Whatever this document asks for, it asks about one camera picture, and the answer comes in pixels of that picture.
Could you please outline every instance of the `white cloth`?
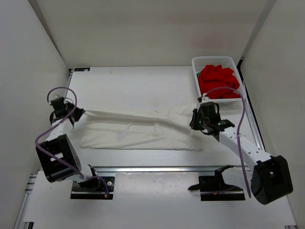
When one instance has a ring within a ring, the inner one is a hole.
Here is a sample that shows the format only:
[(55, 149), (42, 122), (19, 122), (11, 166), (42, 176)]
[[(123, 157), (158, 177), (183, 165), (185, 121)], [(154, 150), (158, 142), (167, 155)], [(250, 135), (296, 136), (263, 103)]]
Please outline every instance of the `white cloth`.
[(81, 146), (111, 149), (202, 150), (189, 126), (196, 104), (166, 111), (86, 111)]

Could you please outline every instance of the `purple cable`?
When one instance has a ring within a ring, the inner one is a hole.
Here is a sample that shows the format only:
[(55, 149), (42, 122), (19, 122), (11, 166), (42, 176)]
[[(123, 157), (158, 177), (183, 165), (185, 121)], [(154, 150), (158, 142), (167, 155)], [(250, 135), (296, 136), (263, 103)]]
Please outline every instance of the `purple cable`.
[(62, 163), (62, 164), (65, 165), (66, 167), (72, 169), (74, 172), (76, 172), (77, 174), (79, 174), (79, 175), (81, 176), (81, 179), (87, 179), (87, 180), (89, 180), (89, 179), (94, 179), (94, 178), (100, 179), (100, 180), (103, 182), (103, 184), (105, 185), (105, 194), (106, 194), (106, 193), (109, 194), (107, 184), (106, 184), (105, 180), (104, 180), (102, 177), (99, 177), (99, 176), (85, 177), (84, 174), (81, 173), (81, 171), (79, 171), (78, 169), (76, 169), (75, 167), (73, 167), (72, 165), (70, 165), (69, 163), (65, 162), (64, 160), (61, 160), (60, 158), (58, 158), (58, 157), (56, 157), (55, 155), (51, 154), (50, 152), (48, 152), (47, 150), (45, 150), (44, 148), (42, 148), (42, 147), (39, 145), (39, 143), (38, 143), (39, 139), (40, 139), (42, 136), (46, 135), (48, 132), (50, 132), (50, 131), (54, 130), (56, 127), (58, 127), (58, 126), (59, 126), (61, 123), (63, 123), (67, 118), (69, 118), (69, 116), (70, 116), (70, 115), (75, 111), (75, 109), (76, 109), (76, 106), (77, 106), (77, 97), (76, 97), (76, 94), (75, 94), (75, 92), (74, 92), (72, 89), (70, 89), (70, 88), (68, 88), (68, 87), (55, 87), (55, 88), (53, 88), (52, 90), (49, 91), (49, 93), (48, 93), (48, 95), (47, 95), (47, 101), (49, 102), (50, 93), (51, 93), (52, 91), (54, 91), (54, 90), (57, 90), (57, 89), (67, 89), (67, 90), (71, 91), (71, 92), (73, 93), (73, 95), (74, 95), (74, 98), (75, 98), (75, 105), (74, 105), (73, 109), (72, 109), (63, 119), (61, 119), (55, 126), (51, 127), (50, 129), (48, 129), (47, 131), (45, 131), (45, 132), (43, 132), (41, 135), (39, 135), (39, 136), (35, 139), (35, 145), (36, 145), (36, 147), (37, 147), (41, 152), (43, 152), (43, 153), (45, 153), (46, 155), (48, 155), (48, 156), (54, 158), (54, 159), (57, 160), (58, 162)]
[(242, 164), (242, 170), (243, 170), (243, 175), (244, 175), (244, 181), (246, 183), (246, 187), (247, 187), (247, 193), (248, 193), (248, 196), (249, 198), (251, 198), (251, 191), (250, 191), (250, 187), (249, 187), (249, 184), (248, 184), (248, 181), (247, 181), (247, 174), (246, 174), (246, 169), (244, 167), (244, 157), (243, 157), (243, 153), (242, 153), (242, 147), (241, 147), (241, 144), (240, 144), (240, 127), (242, 125), (242, 122), (243, 122), (243, 119), (244, 119), (244, 114), (246, 112), (246, 104), (245, 104), (245, 101), (244, 101), (244, 98), (242, 96), (242, 94), (240, 94), (240, 92), (238, 92), (237, 90), (231, 88), (231, 87), (217, 87), (217, 88), (213, 88), (211, 90), (209, 90), (208, 92), (204, 93), (205, 95), (209, 94), (210, 92), (213, 92), (213, 91), (216, 91), (216, 90), (219, 90), (219, 89), (228, 89), (228, 90), (231, 90), (231, 91), (234, 91), (236, 93), (238, 93), (242, 99), (242, 102), (243, 102), (243, 113), (242, 113), (242, 117), (240, 118), (240, 121), (239, 121), (239, 124), (237, 126), (237, 144), (238, 144), (238, 151), (239, 151), (239, 157), (240, 157), (240, 162)]

